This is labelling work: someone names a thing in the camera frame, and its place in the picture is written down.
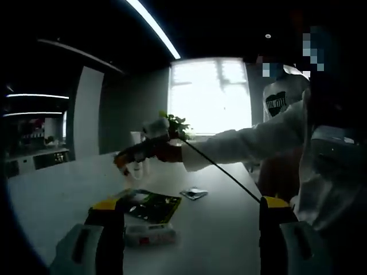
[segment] potted plant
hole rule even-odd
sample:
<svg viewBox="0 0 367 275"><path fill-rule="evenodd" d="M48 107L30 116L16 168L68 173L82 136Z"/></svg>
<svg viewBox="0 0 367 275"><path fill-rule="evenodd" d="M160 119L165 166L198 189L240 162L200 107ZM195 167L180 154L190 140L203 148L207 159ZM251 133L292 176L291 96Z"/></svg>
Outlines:
<svg viewBox="0 0 367 275"><path fill-rule="evenodd" d="M190 124L184 124L186 119L182 119L174 115L168 115L165 111L159 111L159 117L165 117L168 119L170 123L168 133L171 139L192 139L191 136L188 134Z"/></svg>

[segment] dark wall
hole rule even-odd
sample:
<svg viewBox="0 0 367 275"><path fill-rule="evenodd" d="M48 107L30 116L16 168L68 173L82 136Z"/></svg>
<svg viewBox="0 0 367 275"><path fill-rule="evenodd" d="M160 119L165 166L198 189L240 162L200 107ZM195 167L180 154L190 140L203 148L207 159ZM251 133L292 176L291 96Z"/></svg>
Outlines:
<svg viewBox="0 0 367 275"><path fill-rule="evenodd" d="M262 64L246 64L248 85L251 97L252 125L263 122L263 91L275 82L272 77L263 77Z"/></svg>
<svg viewBox="0 0 367 275"><path fill-rule="evenodd" d="M132 77L105 76L99 107L99 153L130 146L130 131L167 111L169 69Z"/></svg>

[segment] ceiling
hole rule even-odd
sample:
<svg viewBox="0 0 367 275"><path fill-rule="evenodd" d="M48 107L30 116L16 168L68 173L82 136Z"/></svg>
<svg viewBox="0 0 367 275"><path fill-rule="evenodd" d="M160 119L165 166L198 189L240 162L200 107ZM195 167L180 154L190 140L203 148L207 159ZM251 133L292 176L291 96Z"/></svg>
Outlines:
<svg viewBox="0 0 367 275"><path fill-rule="evenodd" d="M83 65L113 70L79 54L37 42L56 41L136 74L166 67L173 56L151 27L125 0L12 1L8 8L6 83L15 93L68 96ZM247 2L140 0L182 58L242 57L255 62L263 51L293 51L294 30L288 10ZM12 112L55 111L52 99L37 104L12 103Z"/></svg>

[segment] white table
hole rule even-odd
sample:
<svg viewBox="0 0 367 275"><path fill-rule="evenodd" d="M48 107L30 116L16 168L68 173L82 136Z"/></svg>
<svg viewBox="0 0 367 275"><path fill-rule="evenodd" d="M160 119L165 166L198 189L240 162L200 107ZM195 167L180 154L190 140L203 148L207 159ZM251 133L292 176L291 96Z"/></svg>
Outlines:
<svg viewBox="0 0 367 275"><path fill-rule="evenodd" d="M124 179L111 163L111 154L41 169L9 180L14 211L30 243L46 264L58 241L88 208L123 189ZM222 165L260 197L241 163ZM214 166L186 172L181 163L151 162L151 175L139 187L178 196L197 186L209 195L182 202L171 219L180 241L168 246L125 249L124 273L259 274L259 205ZM143 223L126 216L127 223Z"/></svg>

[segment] wire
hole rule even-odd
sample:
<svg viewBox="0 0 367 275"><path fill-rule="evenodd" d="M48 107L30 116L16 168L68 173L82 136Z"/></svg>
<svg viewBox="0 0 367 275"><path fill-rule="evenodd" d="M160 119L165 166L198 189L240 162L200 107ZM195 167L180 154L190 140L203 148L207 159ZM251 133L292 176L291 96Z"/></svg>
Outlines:
<svg viewBox="0 0 367 275"><path fill-rule="evenodd" d="M209 159L204 153L202 153L201 151L196 149L195 146L191 145L190 143L188 143L186 140L184 140L181 137L179 139L181 139L184 143L186 143L188 146L190 146L192 149L194 149L196 152L198 152L200 155L202 155L207 161L209 161L211 164L215 165L219 170L221 170L223 173L225 173L227 176L229 176L235 183L237 183L243 190L245 190L247 192L247 194L249 194L255 201L260 203L260 200L257 198L257 196L253 195L246 187L244 187L242 185L242 183L240 183L237 179L235 179L230 173L228 173L222 167L220 167L218 164L216 164L214 161Z"/></svg>

